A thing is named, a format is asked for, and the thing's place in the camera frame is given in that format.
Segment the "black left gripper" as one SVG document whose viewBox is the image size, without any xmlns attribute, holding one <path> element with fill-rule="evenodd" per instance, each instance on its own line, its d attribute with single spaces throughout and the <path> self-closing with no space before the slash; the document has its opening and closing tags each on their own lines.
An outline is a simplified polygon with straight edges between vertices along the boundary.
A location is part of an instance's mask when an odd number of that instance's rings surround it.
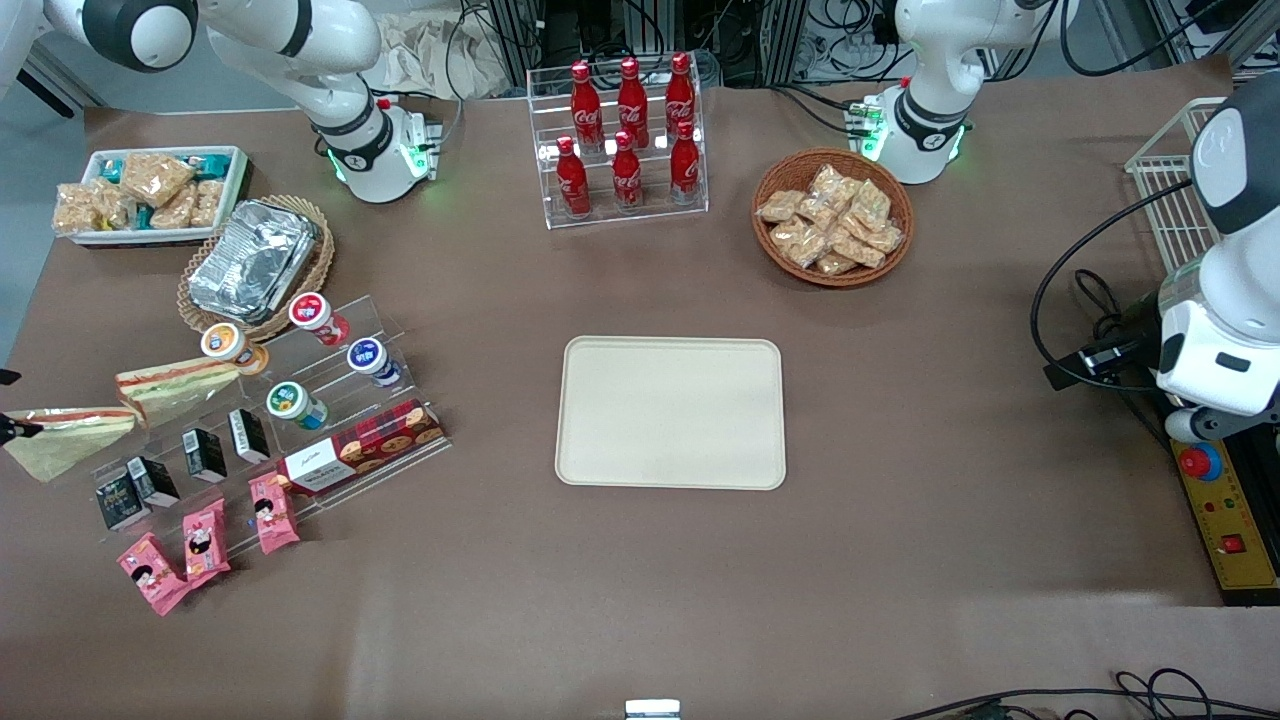
<svg viewBox="0 0 1280 720">
<path fill-rule="evenodd" d="M 1044 377 L 1055 391 L 1073 386 L 1110 389 L 1114 379 L 1094 370 L 1144 372 L 1155 378 L 1162 347 L 1162 315 L 1158 292 L 1148 292 L 1121 310 L 1117 340 L 1100 340 L 1076 351 L 1079 363 L 1050 363 Z"/>
</svg>

